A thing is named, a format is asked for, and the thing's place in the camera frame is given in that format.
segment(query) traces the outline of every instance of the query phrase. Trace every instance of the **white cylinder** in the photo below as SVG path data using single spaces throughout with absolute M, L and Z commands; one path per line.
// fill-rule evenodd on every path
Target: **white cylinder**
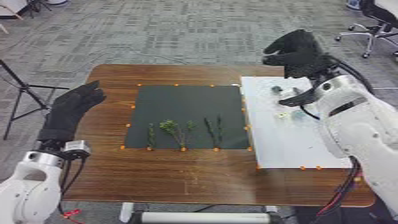
M 270 215 L 266 213 L 172 213 L 143 212 L 142 223 L 149 224 L 268 224 Z

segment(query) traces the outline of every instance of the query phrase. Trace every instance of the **chair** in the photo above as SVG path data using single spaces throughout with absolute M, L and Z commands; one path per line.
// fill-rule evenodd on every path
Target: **chair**
M 392 28 L 398 28 L 398 0 L 362 0 L 360 11 L 364 16 L 376 20 L 376 26 L 364 26 L 353 23 L 348 27 L 348 31 L 351 32 L 341 32 L 334 39 L 335 41 L 341 41 L 342 36 L 367 36 L 367 47 L 362 54 L 362 58 L 367 58 L 376 39 L 387 41 L 387 43 L 398 48 L 398 43 L 389 39 L 389 37 L 398 35 L 398 33 L 392 32 Z
M 0 7 L 5 8 L 8 10 L 8 12 L 14 14 L 16 18 L 19 20 L 23 20 L 21 16 L 17 15 L 17 13 L 14 12 L 14 10 L 8 8 L 8 6 L 1 2 L 0 2 Z M 0 23 L 0 29 L 3 30 L 3 33 L 8 34 L 8 31 L 7 31 L 1 23 Z

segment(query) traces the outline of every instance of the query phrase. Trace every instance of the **gray carpet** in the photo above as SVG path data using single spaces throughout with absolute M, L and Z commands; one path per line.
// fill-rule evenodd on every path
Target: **gray carpet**
M 348 11 L 342 0 L 85 0 L 51 9 L 42 9 L 33 19 L 26 14 L 24 21 L 1 21 L 10 31 L 8 35 L 0 33 L 1 59 L 30 83 L 74 87 L 99 64 L 259 64 L 264 46 L 286 32 L 305 28 L 373 86 L 398 86 L 390 46 L 378 42 L 364 60 L 366 39 L 346 37 L 334 41 L 351 22 L 374 24 Z M 398 106 L 398 90 L 378 90 L 376 94 Z M 0 80 L 0 133 L 14 97 L 16 89 Z M 33 106 L 23 99 L 21 111 Z M 32 149 L 40 125 L 37 113 L 14 123 L 8 141 L 0 141 L 0 180 Z M 79 202 L 67 206 L 83 206 L 85 223 L 117 223 L 120 204 Z M 218 209 L 234 211 L 234 207 Z

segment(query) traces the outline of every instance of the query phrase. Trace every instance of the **tripod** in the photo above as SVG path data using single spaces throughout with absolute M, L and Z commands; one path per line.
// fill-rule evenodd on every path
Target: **tripod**
M 10 130 L 10 125 L 12 125 L 12 122 L 23 118 L 24 116 L 28 116 L 33 112 L 40 111 L 40 110 L 48 110 L 49 109 L 49 99 L 51 99 L 51 96 L 53 96 L 53 93 L 55 93 L 55 90 L 56 89 L 69 89 L 69 88 L 63 88 L 63 87 L 55 87 L 55 86 L 42 86 L 42 85 L 28 85 L 19 77 L 16 76 L 16 73 L 12 72 L 7 64 L 3 63 L 3 60 L 0 60 L 0 66 L 3 67 L 16 83 L 17 83 L 17 96 L 16 96 L 16 102 L 14 102 L 14 108 L 12 108 L 12 112 L 10 112 L 10 117 L 8 117 L 8 124 L 7 124 L 7 128 L 5 128 L 5 133 L 3 133 L 3 140 L 7 140 L 7 137 L 8 137 L 8 130 Z M 46 100 L 40 99 L 40 97 L 37 96 L 35 92 L 32 91 L 32 87 L 33 88 L 42 88 L 42 89 L 51 89 L 51 93 L 48 95 L 48 98 Z M 16 110 L 17 110 L 17 106 L 19 106 L 19 100 L 21 100 L 21 94 L 26 93 L 28 96 L 32 97 L 35 103 L 39 104 L 39 108 L 33 109 L 32 111 L 28 111 L 26 113 L 23 113 L 19 116 L 16 116 Z

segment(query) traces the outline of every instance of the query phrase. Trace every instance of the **small plant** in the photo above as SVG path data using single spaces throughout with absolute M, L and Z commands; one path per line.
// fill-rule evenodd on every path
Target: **small plant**
M 216 132 L 215 132 L 215 129 L 213 129 L 213 123 L 211 123 L 211 121 L 206 117 L 204 117 L 204 125 L 206 125 L 206 128 L 207 128 L 207 134 L 209 134 L 211 141 L 213 141 L 213 148 L 220 149 L 222 134 L 223 134 L 220 115 L 216 116 Z
M 186 122 L 186 133 L 183 132 L 179 125 L 177 125 L 175 121 L 172 121 L 172 120 L 165 120 L 163 122 L 159 122 L 159 129 L 172 136 L 172 138 L 177 142 L 179 148 L 184 151 L 190 136 L 191 136 L 191 131 L 195 129 L 193 121 Z
M 156 137 L 154 137 L 154 125 L 149 123 L 147 126 L 147 150 L 152 150 L 156 146 Z

